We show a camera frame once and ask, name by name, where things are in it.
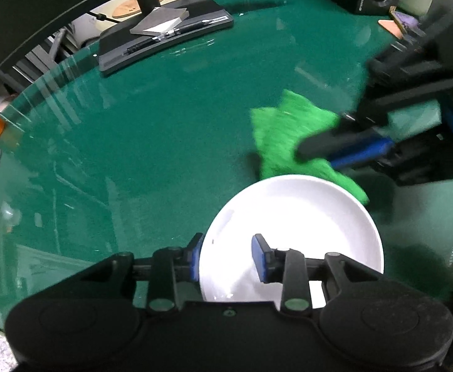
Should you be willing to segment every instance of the white bowl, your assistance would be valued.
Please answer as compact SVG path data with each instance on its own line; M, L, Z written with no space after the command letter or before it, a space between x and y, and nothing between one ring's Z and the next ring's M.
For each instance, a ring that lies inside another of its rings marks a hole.
M279 308L282 285L261 283L255 270L251 240L256 233L272 248L292 248L319 259L339 252L383 273L378 230L350 193L317 177L277 176L238 193L207 230L199 260L205 300L269 300ZM321 283L311 282L310 288L313 307L323 307Z

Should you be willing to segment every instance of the table surface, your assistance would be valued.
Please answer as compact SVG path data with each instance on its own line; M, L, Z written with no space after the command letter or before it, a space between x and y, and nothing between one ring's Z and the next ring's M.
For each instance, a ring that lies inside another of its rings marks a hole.
M232 29L162 51L108 78L97 45L27 89L0 139L0 328L19 300L112 253L150 256L205 232L256 181L249 111L284 88L351 109L364 62L391 42L377 17L329 0L217 0ZM399 137L434 122L419 106ZM367 191L385 273L437 297L453 287L453 181Z

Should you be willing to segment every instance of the black cable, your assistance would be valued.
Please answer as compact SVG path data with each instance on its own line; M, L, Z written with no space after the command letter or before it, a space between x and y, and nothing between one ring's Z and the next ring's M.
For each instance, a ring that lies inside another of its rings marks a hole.
M88 14L95 17L98 21L109 21L109 22L114 22L115 24L119 24L121 22L121 21L116 21L112 18L108 18L104 14L96 14L95 12L92 12L92 11L89 11Z

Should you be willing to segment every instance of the green cloth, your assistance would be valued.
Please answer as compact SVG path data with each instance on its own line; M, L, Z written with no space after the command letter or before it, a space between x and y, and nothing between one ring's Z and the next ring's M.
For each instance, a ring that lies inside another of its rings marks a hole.
M277 108L252 109L251 118L255 145L262 158L261 179L289 174L315 176L344 188L362 204L369 202L364 190L350 177L334 170L327 160L317 158L299 164L294 159L303 138L337 126L337 114L284 90Z

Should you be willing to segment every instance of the pen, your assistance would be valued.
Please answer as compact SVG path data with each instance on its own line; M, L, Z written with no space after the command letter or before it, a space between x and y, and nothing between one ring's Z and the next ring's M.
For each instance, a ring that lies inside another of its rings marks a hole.
M163 32L158 36L155 36L150 39L146 39L143 42L139 42L137 44L134 44L132 47L129 47L126 49L123 54L128 55L135 53L136 51L142 50L143 48L150 46L155 43L159 43L165 39L172 38L173 36L178 36L184 33L192 32L195 31L196 29L203 28L207 25L215 24L216 22L224 21L225 19L228 19L226 15L223 15L222 17L210 19L210 20L202 20L202 21L197 21L197 22L192 22L191 24L186 24L182 27L179 28L174 28L171 29L171 31L168 32Z

